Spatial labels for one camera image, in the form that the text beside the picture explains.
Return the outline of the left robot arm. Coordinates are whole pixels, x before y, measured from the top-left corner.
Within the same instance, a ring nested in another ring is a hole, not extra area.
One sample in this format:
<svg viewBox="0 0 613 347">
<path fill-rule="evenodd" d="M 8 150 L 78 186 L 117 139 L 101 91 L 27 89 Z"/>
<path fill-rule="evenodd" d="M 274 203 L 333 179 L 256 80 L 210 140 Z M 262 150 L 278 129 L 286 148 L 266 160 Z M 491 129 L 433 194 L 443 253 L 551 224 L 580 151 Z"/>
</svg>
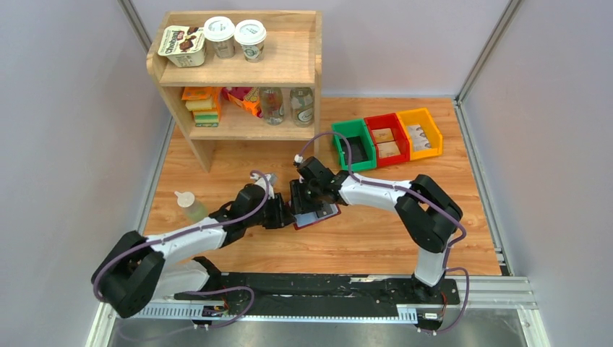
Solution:
<svg viewBox="0 0 613 347">
<path fill-rule="evenodd" d="M 241 239 L 248 228 L 279 229 L 294 221 L 281 194 L 247 184 L 234 200 L 199 223 L 151 237 L 137 231 L 123 234 L 92 274 L 93 292 L 120 317 L 132 317 L 154 297 L 167 267 L 201 252 L 226 247 Z"/>
</svg>

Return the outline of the red leather card holder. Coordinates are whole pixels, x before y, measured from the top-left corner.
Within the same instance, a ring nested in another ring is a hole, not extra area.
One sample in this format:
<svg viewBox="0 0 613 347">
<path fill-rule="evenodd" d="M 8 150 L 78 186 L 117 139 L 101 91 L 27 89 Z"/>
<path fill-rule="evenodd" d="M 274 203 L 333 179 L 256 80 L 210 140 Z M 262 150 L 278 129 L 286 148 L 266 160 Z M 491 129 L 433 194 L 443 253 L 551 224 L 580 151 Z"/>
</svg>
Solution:
<svg viewBox="0 0 613 347">
<path fill-rule="evenodd" d="M 295 223 L 291 224 L 295 230 L 300 230 L 309 226 L 313 226 L 317 223 L 323 222 L 324 220 L 333 218 L 337 215 L 341 214 L 340 208 L 338 205 L 335 206 L 335 214 L 330 215 L 328 218 L 318 218 L 314 213 L 306 213 L 301 215 L 294 215 Z"/>
</svg>

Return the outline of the dark credit card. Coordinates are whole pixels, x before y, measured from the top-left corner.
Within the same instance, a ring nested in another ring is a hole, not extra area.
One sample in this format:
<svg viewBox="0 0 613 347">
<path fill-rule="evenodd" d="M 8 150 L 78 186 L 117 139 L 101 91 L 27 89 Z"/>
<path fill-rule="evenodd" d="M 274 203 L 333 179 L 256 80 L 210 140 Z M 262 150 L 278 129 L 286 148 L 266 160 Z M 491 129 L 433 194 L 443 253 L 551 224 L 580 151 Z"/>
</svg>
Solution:
<svg viewBox="0 0 613 347">
<path fill-rule="evenodd" d="M 324 204 L 319 210 L 316 211 L 318 218 L 328 218 L 330 215 L 335 214 L 335 206 Z"/>
<path fill-rule="evenodd" d="M 369 154 L 366 151 L 365 144 L 363 143 L 360 136 L 348 137 L 347 138 L 349 146 L 351 148 L 351 163 L 363 163 L 369 160 Z M 340 140 L 340 145 L 343 151 L 343 159 L 345 163 L 348 162 L 348 146 L 343 141 Z"/>
</svg>

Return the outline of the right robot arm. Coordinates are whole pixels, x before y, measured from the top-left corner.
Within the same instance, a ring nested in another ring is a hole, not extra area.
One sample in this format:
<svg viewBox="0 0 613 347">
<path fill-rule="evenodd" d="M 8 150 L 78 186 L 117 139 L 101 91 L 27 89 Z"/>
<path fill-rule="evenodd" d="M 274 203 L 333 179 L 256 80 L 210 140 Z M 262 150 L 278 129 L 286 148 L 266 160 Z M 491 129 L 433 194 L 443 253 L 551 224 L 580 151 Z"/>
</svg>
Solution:
<svg viewBox="0 0 613 347">
<path fill-rule="evenodd" d="M 411 181 L 386 181 L 347 170 L 333 173 L 313 156 L 296 155 L 293 164 L 300 175 L 291 181 L 293 213 L 312 212 L 325 203 L 397 213 L 419 248 L 414 296 L 428 303 L 440 295 L 447 248 L 461 227 L 463 211 L 431 177 L 419 174 Z"/>
</svg>

